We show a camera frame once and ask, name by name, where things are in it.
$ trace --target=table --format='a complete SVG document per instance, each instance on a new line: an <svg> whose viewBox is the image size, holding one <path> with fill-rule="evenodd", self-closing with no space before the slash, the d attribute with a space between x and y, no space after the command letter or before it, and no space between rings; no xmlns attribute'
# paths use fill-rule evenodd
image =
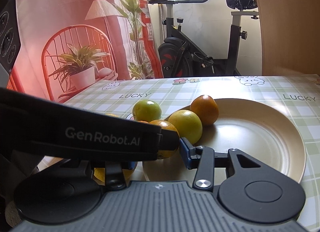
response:
<svg viewBox="0 0 320 232"><path fill-rule="evenodd" d="M269 105L286 115L300 131L307 151L301 182L307 200L298 222L309 231L320 228L320 77L201 77L128 81L101 80L66 102L69 106L130 119L140 99L159 103L164 119L207 94L216 98L242 98ZM141 165L137 173L142 174Z"/></svg>

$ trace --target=exercise bike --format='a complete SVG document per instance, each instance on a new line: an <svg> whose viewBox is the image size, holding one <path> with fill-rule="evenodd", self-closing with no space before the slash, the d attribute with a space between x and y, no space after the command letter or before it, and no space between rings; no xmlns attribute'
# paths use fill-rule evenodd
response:
<svg viewBox="0 0 320 232"><path fill-rule="evenodd" d="M233 16L227 59L214 59L207 56L191 39L181 32L183 18L177 18L178 27L174 26L173 5L177 3L205 3L208 0L148 0L150 4L165 4L167 18L166 38L158 48L164 78L170 77L209 77L240 76L236 69L240 38L246 39L247 32L240 27L241 16L252 16L259 19L256 11L244 10L257 8L256 0L226 0L228 7L239 9L231 12Z"/></svg>

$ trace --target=white star logo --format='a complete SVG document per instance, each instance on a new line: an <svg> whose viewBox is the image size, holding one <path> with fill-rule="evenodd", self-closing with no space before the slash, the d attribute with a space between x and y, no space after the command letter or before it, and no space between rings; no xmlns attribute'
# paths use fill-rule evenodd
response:
<svg viewBox="0 0 320 232"><path fill-rule="evenodd" d="M163 187L164 187L164 186L161 185L161 184L158 184L158 185L155 186L155 188L156 188L156 189L159 189L159 190L162 189Z"/></svg>

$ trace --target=white flower pot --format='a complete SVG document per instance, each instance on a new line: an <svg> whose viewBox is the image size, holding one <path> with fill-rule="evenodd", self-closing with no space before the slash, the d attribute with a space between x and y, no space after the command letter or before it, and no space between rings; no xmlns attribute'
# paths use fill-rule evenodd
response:
<svg viewBox="0 0 320 232"><path fill-rule="evenodd" d="M70 76L70 80L75 85L77 90L94 84L96 82L94 67L88 68L80 73Z"/></svg>

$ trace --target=camera lens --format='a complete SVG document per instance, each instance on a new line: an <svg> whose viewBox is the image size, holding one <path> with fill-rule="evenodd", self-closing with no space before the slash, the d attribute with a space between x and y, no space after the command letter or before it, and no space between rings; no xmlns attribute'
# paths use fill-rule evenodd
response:
<svg viewBox="0 0 320 232"><path fill-rule="evenodd" d="M10 44L12 42L12 37L13 37L13 32L12 29L10 29L7 34L4 36L4 40L2 41L1 45L1 55L5 55L6 52L8 51Z"/></svg>
<svg viewBox="0 0 320 232"><path fill-rule="evenodd" d="M8 63L11 63L11 62L12 62L15 53L16 53L16 46L14 45L14 46L12 47L12 49L10 50L10 54L9 54L9 58L8 58Z"/></svg>
<svg viewBox="0 0 320 232"><path fill-rule="evenodd" d="M7 26L8 18L9 18L8 12L4 12L0 16L0 35L3 33L5 26Z"/></svg>

